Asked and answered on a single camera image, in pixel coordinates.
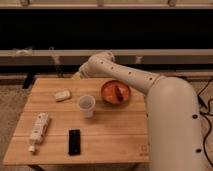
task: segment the paper cup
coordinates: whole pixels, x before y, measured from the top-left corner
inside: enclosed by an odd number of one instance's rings
[[[95,98],[91,95],[81,96],[78,100],[78,107],[86,118],[91,118],[95,108]]]

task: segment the wooden table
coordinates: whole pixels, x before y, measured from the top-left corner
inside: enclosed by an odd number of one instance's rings
[[[111,79],[39,78],[24,107],[4,158],[4,165],[141,163],[148,162],[147,116],[143,95],[132,90],[131,100],[122,106],[103,102],[101,86]],[[69,88],[72,99],[55,102],[54,93]],[[94,116],[84,118],[78,110],[81,95],[95,97]],[[28,152],[28,140],[36,116],[50,114],[51,122],[38,152]],[[81,130],[81,155],[68,155],[68,131]]]

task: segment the black phone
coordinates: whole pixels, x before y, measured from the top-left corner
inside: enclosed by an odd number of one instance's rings
[[[81,153],[80,130],[69,130],[69,155],[78,155]]]

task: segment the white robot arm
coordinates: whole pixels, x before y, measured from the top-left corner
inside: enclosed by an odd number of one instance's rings
[[[91,56],[82,77],[106,74],[146,97],[150,171],[204,171],[197,95],[186,81],[113,63],[110,51]]]

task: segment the orange bowl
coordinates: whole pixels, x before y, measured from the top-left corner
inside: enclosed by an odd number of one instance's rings
[[[102,98],[114,105],[125,103],[130,99],[130,95],[129,86],[118,80],[108,81],[101,88]]]

